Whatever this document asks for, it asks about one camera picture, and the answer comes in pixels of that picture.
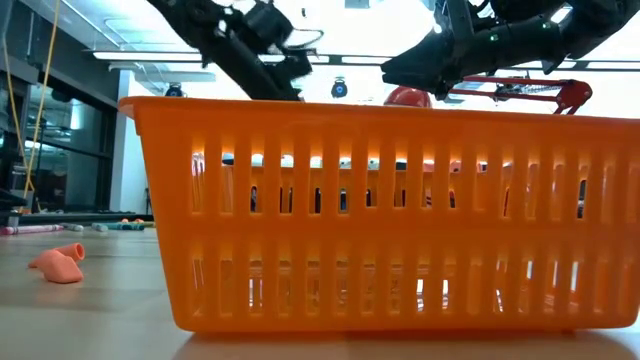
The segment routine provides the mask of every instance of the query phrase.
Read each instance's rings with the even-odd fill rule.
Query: ceiling light
[[[141,52],[141,51],[95,51],[93,56],[105,61],[131,61],[131,62],[196,62],[202,61],[202,55],[196,52]],[[259,55],[264,62],[280,62],[284,55]],[[328,56],[309,56],[312,64],[326,64]]]

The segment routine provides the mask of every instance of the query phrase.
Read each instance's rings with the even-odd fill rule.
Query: basket slot
[[[492,146],[489,149],[487,161],[487,183],[489,184],[487,212],[490,218],[497,218],[503,214],[504,201],[502,199],[502,149]]]
[[[451,207],[449,195],[450,154],[444,144],[436,146],[431,201],[436,213],[444,213]]]
[[[309,213],[309,197],[304,194],[309,193],[310,183],[310,161],[311,149],[304,136],[298,136],[293,143],[293,188],[299,196],[293,198],[293,216],[307,216]]]
[[[627,222],[627,198],[629,190],[630,159],[628,152],[621,150],[616,154],[613,181],[613,224],[615,227],[624,227]],[[609,302],[607,313],[615,316],[622,315],[621,300],[624,284],[625,246],[613,246],[611,259],[611,274],[609,279]]]
[[[307,261],[306,313],[311,316],[320,314],[320,261]]]
[[[262,206],[266,216],[274,217],[279,213],[279,188],[284,170],[280,168],[282,149],[280,141],[275,136],[267,136],[264,149],[264,191]]]
[[[455,281],[451,284],[449,302],[457,316],[468,314],[469,271],[471,258],[468,249],[460,249],[456,254]]]
[[[387,241],[378,243],[375,264],[374,312],[377,316],[387,316],[391,310],[391,257]]]
[[[521,314],[528,315],[531,311],[529,301],[531,300],[531,275],[533,271],[533,261],[529,258],[531,254],[529,248],[525,248],[523,254],[527,254],[522,258],[522,264],[520,272],[520,301],[518,302],[518,311]]]
[[[482,264],[482,257],[478,248],[470,249],[465,312],[473,316],[477,316],[480,313],[480,301],[482,296]]]
[[[395,146],[390,139],[384,138],[380,146],[380,170],[378,175],[378,199],[379,211],[388,212],[393,208],[396,154]]]
[[[573,207],[571,208],[571,218],[575,219]],[[571,253],[571,245],[567,242],[560,246],[560,256],[556,266],[556,290],[554,299],[554,312],[556,316],[565,316],[569,311],[569,295],[571,293],[571,283],[573,275],[573,256]]]
[[[367,207],[378,206],[378,171],[368,171],[367,175]]]
[[[630,167],[629,154],[626,151],[619,152],[613,179],[613,223],[615,225],[624,225],[628,219],[627,199],[629,197]]]
[[[249,247],[245,239],[234,239],[233,272],[235,275],[235,301],[233,317],[244,318],[249,313]]]
[[[602,222],[604,175],[604,158],[599,150],[594,149],[591,152],[583,210],[585,221],[589,223],[599,224]]]
[[[336,139],[325,137],[322,148],[321,214],[332,218],[340,211],[338,188],[340,168],[340,148]]]
[[[590,316],[595,311],[596,269],[598,249],[587,245],[584,250],[584,262],[580,266],[578,276],[578,311],[583,316]]]
[[[308,273],[306,245],[301,239],[294,238],[291,242],[291,309],[294,317],[306,317],[308,313]]]
[[[566,153],[564,173],[564,194],[562,204],[562,220],[573,223],[578,218],[576,206],[580,199],[580,178],[578,153],[570,150]]]
[[[209,238],[203,243],[203,263],[204,263],[204,314],[207,317],[217,318],[220,316],[220,294],[221,294],[221,264],[220,250],[217,241]]]
[[[280,188],[280,213],[291,214],[293,208],[293,188],[289,181],[283,181]]]
[[[545,245],[534,247],[531,264],[531,283],[529,292],[529,309],[531,316],[540,316],[544,312],[546,280],[549,270],[549,254]]]
[[[262,256],[262,313],[270,318],[276,318],[282,311],[279,302],[278,283],[282,281],[282,262],[279,256],[279,242],[277,239],[266,238],[261,244]],[[280,286],[287,286],[288,281]]]
[[[400,280],[400,314],[412,318],[419,311],[418,303],[418,242],[407,241],[403,247],[402,276]]]
[[[323,238],[320,244],[320,316],[330,317],[336,308],[333,289],[336,277],[336,246],[333,238]]]
[[[605,315],[616,317],[620,315],[619,300],[622,297],[622,278],[624,273],[624,248],[612,246],[609,262],[609,278],[607,279],[607,301],[605,302]]]
[[[205,282],[202,259],[200,258],[191,260],[191,280],[193,281],[193,287],[189,291],[191,313],[202,315],[204,311]]]
[[[540,191],[540,165],[530,164],[529,175],[527,176],[527,187],[525,194],[525,217],[533,220],[536,218],[536,206],[538,192]]]
[[[422,144],[418,141],[411,140],[409,142],[409,150],[407,154],[407,190],[405,204],[410,211],[420,209],[423,206],[423,201],[426,200],[426,195],[423,191],[423,161]]]
[[[598,315],[605,312],[606,302],[609,293],[607,291],[607,282],[611,269],[609,267],[611,261],[611,249],[603,246],[598,250],[598,259],[596,261],[596,281],[595,281],[595,304],[594,311]]]
[[[497,251],[487,245],[482,258],[482,274],[480,276],[482,286],[480,288],[480,314],[489,315],[494,313],[494,303],[496,299],[496,264],[498,263]]]
[[[401,279],[403,278],[404,266],[399,261],[393,261],[389,268],[389,307],[388,313],[392,316],[400,314],[401,301]]]
[[[511,244],[505,271],[505,287],[502,291],[502,308],[506,314],[517,314],[521,295],[522,248]]]
[[[222,145],[220,138],[208,137],[204,145],[204,162],[206,176],[204,177],[204,211],[209,216],[217,217],[221,209],[222,197]]]
[[[614,186],[615,186],[615,167],[609,161],[605,165],[604,169],[604,183],[603,183],[603,199],[602,199],[602,223],[611,224],[613,221],[613,208],[614,208]]]
[[[477,173],[477,153],[470,144],[467,144],[462,150],[462,166],[460,169],[462,184],[458,190],[459,196],[456,199],[456,207],[460,208],[464,215],[470,215],[474,210]]]
[[[347,307],[350,317],[359,318],[363,312],[363,258],[362,248],[357,242],[351,243],[347,274]]]
[[[192,212],[200,213],[204,210],[204,154],[194,153],[192,160]]]
[[[264,189],[262,186],[251,186],[251,199],[250,200],[250,208],[249,211],[252,213],[261,213],[262,212],[262,191],[258,192],[258,189]]]
[[[218,263],[220,267],[220,288],[215,289],[220,299],[220,313],[222,316],[231,316],[235,299],[235,267],[230,256],[224,256]]]
[[[395,184],[393,192],[393,207],[403,208],[406,206],[407,199],[406,172],[404,170],[396,170]]]
[[[263,307],[263,269],[260,260],[249,263],[249,313],[260,314]]]
[[[292,271],[291,271],[291,261],[290,260],[282,260],[280,261],[280,266],[278,268],[278,314],[283,317],[289,317],[292,315],[291,311],[291,297],[292,297]],[[265,284],[265,312],[269,313],[269,307],[267,306],[267,297],[269,285]]]
[[[236,138],[234,152],[233,212],[237,217],[248,216],[251,206],[251,143],[247,137]]]
[[[348,274],[349,262],[346,258],[336,260],[336,282],[334,288],[335,297],[335,314],[345,316],[347,314],[348,293]]]
[[[349,212],[359,216],[367,206],[367,142],[364,136],[353,141],[351,154],[351,192]]]
[[[349,195],[351,191],[349,191],[345,187],[340,187],[340,191],[338,194],[339,204],[340,204],[340,214],[348,214],[349,213]]]
[[[423,296],[425,299],[425,312],[430,315],[438,315],[442,313],[442,307],[444,303],[444,251],[437,244],[434,244],[430,250],[431,253],[429,254],[429,270],[424,281],[425,288],[423,289]]]
[[[529,171],[529,154],[522,146],[516,146],[513,164],[505,171],[505,215],[516,222],[525,220],[525,200]]]

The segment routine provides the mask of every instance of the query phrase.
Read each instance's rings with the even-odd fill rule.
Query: ceiling
[[[45,18],[53,18],[54,1],[22,2]],[[253,0],[233,2],[245,8],[253,4]],[[370,3],[369,9],[361,10],[346,9],[345,0],[275,1],[296,28],[325,31],[317,46],[320,53],[326,54],[399,54],[421,40],[432,27],[433,17],[422,0],[370,0]],[[146,0],[62,0],[59,26],[92,50],[191,50]]]

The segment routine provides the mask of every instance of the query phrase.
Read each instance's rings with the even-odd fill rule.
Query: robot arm
[[[202,54],[202,65],[216,63],[256,100],[299,101],[291,80],[311,72],[307,49],[290,49],[284,41],[291,22],[273,6],[256,2],[247,14],[211,0],[148,0],[173,30]],[[285,55],[276,65],[258,55],[272,49]]]
[[[480,18],[488,3],[494,17]],[[443,99],[465,76],[541,60],[545,73],[567,57],[580,58],[616,33],[635,15],[640,0],[572,0],[560,23],[551,17],[564,0],[437,0],[434,18],[442,28],[382,65],[383,80]]]

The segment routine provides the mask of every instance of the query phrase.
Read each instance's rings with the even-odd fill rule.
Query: cable
[[[31,178],[31,170],[33,169],[33,159],[35,155],[36,143],[38,141],[38,132],[40,130],[40,120],[42,120],[42,111],[44,109],[44,99],[46,95],[45,89],[47,88],[47,83],[49,82],[49,70],[51,70],[51,60],[53,58],[53,45],[56,42],[56,30],[58,29],[58,18],[60,17],[60,1],[61,0],[56,0],[56,11],[53,18],[53,28],[51,29],[51,41],[49,42],[49,55],[47,56],[47,66],[44,71],[44,81],[42,82],[43,91],[40,96],[40,107],[38,108],[38,116],[36,117],[36,128],[33,131],[33,145],[31,146],[29,166],[27,166],[27,179]],[[27,191],[29,189],[28,185],[28,182],[26,182],[24,185],[24,193],[22,195],[24,199],[27,198]]]

